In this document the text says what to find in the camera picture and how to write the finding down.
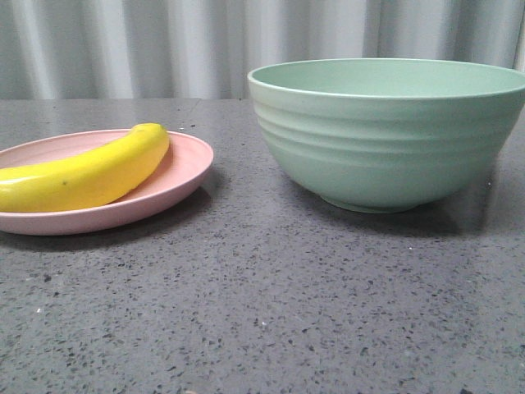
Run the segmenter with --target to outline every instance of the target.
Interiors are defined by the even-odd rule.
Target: yellow banana
[[[76,156],[1,168],[0,211],[54,212],[111,203],[155,171],[169,144],[163,126],[144,123]]]

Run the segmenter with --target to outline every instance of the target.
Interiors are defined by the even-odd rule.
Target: bowl base
[[[367,207],[363,205],[354,205],[348,204],[344,201],[339,201],[337,199],[331,199],[329,197],[323,197],[327,203],[335,205],[338,208],[346,209],[349,211],[355,211],[360,213],[398,213],[408,211],[409,209],[415,208],[417,205],[404,205],[401,207]]]

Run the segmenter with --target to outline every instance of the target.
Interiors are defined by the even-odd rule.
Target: green bowl
[[[327,202],[369,213],[465,187],[493,163],[525,102],[525,74],[466,62],[291,62],[248,81],[282,169]]]

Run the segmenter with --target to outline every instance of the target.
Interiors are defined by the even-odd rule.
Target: bowl rim
[[[296,89],[288,88],[285,86],[279,86],[274,84],[269,84],[267,82],[262,82],[254,77],[254,74],[258,71],[268,70],[276,67],[282,66],[292,66],[301,63],[318,63],[318,62],[428,62],[428,63],[442,63],[442,64],[457,64],[464,66],[474,66],[478,68],[487,68],[496,70],[498,72],[504,72],[509,74],[515,74],[523,78],[523,83],[512,89],[500,89],[492,90],[489,92],[479,93],[479,94],[450,94],[450,95],[440,95],[440,96],[431,96],[431,95],[389,95],[389,94],[352,94],[352,93],[331,93],[331,92],[322,92],[318,90],[308,90],[308,89]],[[521,72],[512,68],[502,67],[502,66],[493,66],[490,64],[477,63],[477,62],[461,62],[455,60],[439,60],[439,59],[422,59],[422,58],[409,58],[409,57],[334,57],[334,58],[320,58],[320,59],[309,59],[309,60],[300,60],[295,62],[280,62],[269,64],[266,66],[261,66],[254,68],[247,75],[249,84],[259,85],[267,89],[272,89],[276,91],[294,93],[294,94],[305,94],[327,98],[341,98],[341,99],[394,99],[394,100],[451,100],[451,99],[476,99],[476,98],[485,98],[485,97],[494,97],[502,94],[512,94],[525,91],[525,72]]]

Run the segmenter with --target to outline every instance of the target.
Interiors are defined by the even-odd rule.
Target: curtain fold
[[[0,0],[0,99],[248,96],[277,62],[417,57],[525,71],[525,0]]]

